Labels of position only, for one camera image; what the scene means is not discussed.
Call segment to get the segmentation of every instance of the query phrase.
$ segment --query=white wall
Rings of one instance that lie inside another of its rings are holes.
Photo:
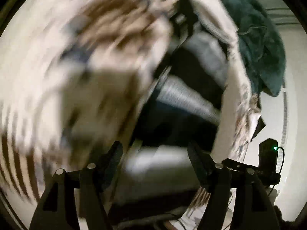
[[[279,31],[287,54],[289,151],[281,173],[285,185],[275,204],[284,220],[295,220],[307,202],[307,35],[299,25],[280,26]]]
[[[283,126],[283,89],[277,97],[271,97],[265,93],[260,94],[261,114],[266,126],[252,140],[244,159],[244,163],[258,166],[259,144],[268,138],[277,140],[281,144]]]

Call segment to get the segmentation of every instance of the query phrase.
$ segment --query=green fabric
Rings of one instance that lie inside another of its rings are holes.
[[[277,96],[286,67],[286,54],[280,35],[257,0],[222,0],[238,27],[239,47],[252,92],[265,87]]]

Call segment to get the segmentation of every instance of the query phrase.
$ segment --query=metal pivot screw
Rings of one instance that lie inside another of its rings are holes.
[[[94,169],[96,167],[96,164],[94,164],[94,163],[90,163],[88,166],[87,166],[87,168],[88,169]]]
[[[63,169],[58,169],[58,170],[56,171],[56,174],[57,174],[57,175],[61,175],[61,174],[63,174],[63,172],[64,172]]]
[[[248,174],[250,174],[250,175],[255,174],[255,170],[253,170],[251,168],[248,168],[247,171],[248,171]]]
[[[215,167],[220,170],[224,167],[224,165],[222,163],[216,163]]]

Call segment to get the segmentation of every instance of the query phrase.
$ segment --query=brown pattern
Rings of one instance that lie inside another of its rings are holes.
[[[35,167],[34,167],[34,150],[32,148],[30,154],[27,156],[27,164],[28,164],[28,174],[29,174],[29,180],[32,188],[33,195],[36,199],[36,201],[39,201],[39,192],[38,192],[38,186],[37,186],[37,179],[35,177]]]
[[[15,140],[16,135],[15,134],[16,134],[17,118],[18,118],[18,114],[15,113],[14,118],[13,118],[13,126],[12,126],[12,148],[13,148],[13,154],[14,154],[14,163],[15,163],[16,175],[17,175],[17,179],[18,179],[20,188],[22,192],[24,193],[24,195],[28,198],[28,200],[30,200],[30,196],[27,192],[27,188],[25,186],[23,176],[22,176],[22,171],[21,171],[21,166],[20,166],[20,156],[16,149],[16,140]]]
[[[7,112],[7,118],[6,118],[6,122],[5,122],[5,126],[4,126],[5,130],[2,133],[2,135],[1,135],[2,153],[3,153],[5,165],[7,167],[8,172],[9,172],[10,180],[11,180],[11,182],[13,184],[13,187],[15,188],[16,192],[19,195],[21,195],[20,191],[19,191],[19,189],[17,187],[16,181],[15,181],[15,179],[13,177],[11,166],[10,166],[10,160],[9,160],[9,147],[7,145],[7,127],[8,127],[8,117],[9,117],[9,114],[10,114],[10,110],[8,110],[8,112]]]
[[[116,47],[126,54],[147,53],[155,41],[150,28],[157,19],[142,0],[94,0],[83,16],[88,18],[79,40],[89,47],[102,44]]]
[[[3,178],[3,180],[4,180],[4,182],[5,182],[5,184],[9,186],[10,184],[9,184],[9,182],[7,181],[7,179],[5,178],[4,171],[3,171],[2,167],[1,167],[1,164],[0,164],[0,174],[1,174],[1,176],[2,176],[2,178]]]

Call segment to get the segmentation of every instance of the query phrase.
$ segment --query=black cable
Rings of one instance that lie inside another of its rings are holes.
[[[280,170],[279,170],[279,174],[281,173],[281,170],[282,170],[282,167],[283,167],[283,165],[284,165],[284,160],[285,160],[285,150],[284,150],[284,148],[283,147],[278,147],[277,148],[277,150],[278,149],[281,149],[282,150],[282,163],[281,163],[281,167],[280,167]],[[269,192],[269,194],[268,194],[268,196],[270,196],[270,194],[272,193],[272,191],[273,191],[273,189],[274,189],[274,187],[275,187],[275,185],[273,185],[273,187],[272,187],[272,189],[271,189],[271,191]]]
[[[228,206],[230,205],[230,203],[232,202],[232,198],[233,198],[233,196],[231,195],[231,199],[230,199],[230,202],[228,203]]]
[[[176,219],[176,221],[178,221],[178,222],[180,223],[180,225],[183,227],[184,230],[187,230],[187,229],[185,228],[185,226],[183,225],[183,223],[182,223],[179,219]]]
[[[229,223],[229,225],[228,226],[226,226],[223,230],[225,230],[227,227],[229,227],[230,226],[230,224],[231,224],[231,222]]]

